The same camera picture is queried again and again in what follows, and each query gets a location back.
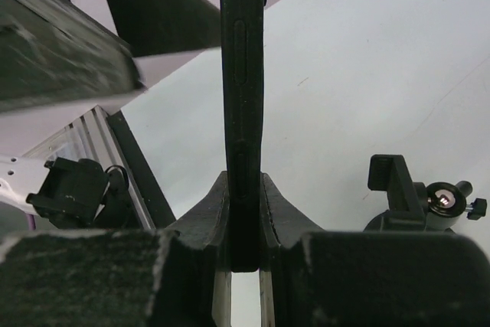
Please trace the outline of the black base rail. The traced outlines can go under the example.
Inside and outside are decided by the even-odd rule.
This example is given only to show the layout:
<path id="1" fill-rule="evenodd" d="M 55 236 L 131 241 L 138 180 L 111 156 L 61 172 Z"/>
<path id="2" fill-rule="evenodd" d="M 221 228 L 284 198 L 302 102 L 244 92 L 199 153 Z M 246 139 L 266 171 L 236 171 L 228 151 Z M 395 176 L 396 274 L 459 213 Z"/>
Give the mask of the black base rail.
<path id="1" fill-rule="evenodd" d="M 120 110 L 106 118 L 114 139 L 129 168 L 136 188 L 142 198 L 143 209 L 156 228 L 165 228 L 175 221 L 175 216 L 147 163 L 129 124 Z"/>

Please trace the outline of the black round-base phone stand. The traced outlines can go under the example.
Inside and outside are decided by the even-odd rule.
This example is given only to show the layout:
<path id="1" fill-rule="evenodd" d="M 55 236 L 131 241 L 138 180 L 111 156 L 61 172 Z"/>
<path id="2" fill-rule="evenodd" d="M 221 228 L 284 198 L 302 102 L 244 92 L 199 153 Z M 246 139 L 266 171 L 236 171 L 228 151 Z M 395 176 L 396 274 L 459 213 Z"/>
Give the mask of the black round-base phone stand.
<path id="1" fill-rule="evenodd" d="M 402 155 L 371 157 L 367 187 L 387 195 L 388 209 L 374 217 L 366 231 L 414 231 L 452 233 L 461 216 L 477 221 L 486 216 L 488 202 L 469 202 L 472 184 L 414 181 Z"/>

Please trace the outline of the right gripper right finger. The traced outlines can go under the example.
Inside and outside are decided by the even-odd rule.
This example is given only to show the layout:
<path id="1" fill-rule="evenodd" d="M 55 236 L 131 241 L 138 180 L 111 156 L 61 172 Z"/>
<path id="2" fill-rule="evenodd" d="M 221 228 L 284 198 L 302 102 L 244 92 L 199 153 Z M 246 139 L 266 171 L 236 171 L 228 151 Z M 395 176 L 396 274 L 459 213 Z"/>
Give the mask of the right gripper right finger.
<path id="1" fill-rule="evenodd" d="M 263 173 L 260 192 L 262 326 L 328 326 L 326 232 Z"/>

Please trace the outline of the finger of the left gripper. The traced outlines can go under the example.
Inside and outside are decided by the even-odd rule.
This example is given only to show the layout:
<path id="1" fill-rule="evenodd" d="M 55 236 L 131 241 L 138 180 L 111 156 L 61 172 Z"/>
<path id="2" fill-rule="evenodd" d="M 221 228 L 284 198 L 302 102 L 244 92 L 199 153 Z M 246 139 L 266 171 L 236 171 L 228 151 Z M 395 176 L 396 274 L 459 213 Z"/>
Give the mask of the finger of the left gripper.
<path id="1" fill-rule="evenodd" d="M 107 0 L 117 34 L 133 57 L 221 45 L 221 15 L 208 0 Z"/>
<path id="2" fill-rule="evenodd" d="M 1 111 L 144 89 L 128 46 L 68 0 L 1 0 Z"/>

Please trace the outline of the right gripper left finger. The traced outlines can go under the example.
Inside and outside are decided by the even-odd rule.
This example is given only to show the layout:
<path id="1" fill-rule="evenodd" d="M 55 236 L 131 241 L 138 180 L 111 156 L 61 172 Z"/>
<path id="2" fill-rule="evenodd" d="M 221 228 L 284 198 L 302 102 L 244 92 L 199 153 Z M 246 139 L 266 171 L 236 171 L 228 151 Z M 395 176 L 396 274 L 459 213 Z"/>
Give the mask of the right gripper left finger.
<path id="1" fill-rule="evenodd" d="M 230 326 L 231 269 L 227 173 L 162 235 L 154 326 Z"/>

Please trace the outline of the black phone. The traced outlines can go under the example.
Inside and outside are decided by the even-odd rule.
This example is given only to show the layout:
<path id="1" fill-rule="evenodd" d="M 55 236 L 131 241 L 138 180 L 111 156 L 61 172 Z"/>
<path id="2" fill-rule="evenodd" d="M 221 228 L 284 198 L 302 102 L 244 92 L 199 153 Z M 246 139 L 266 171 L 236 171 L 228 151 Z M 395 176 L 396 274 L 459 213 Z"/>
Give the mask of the black phone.
<path id="1" fill-rule="evenodd" d="M 259 267 L 266 0 L 220 0 L 224 137 L 235 273 Z"/>

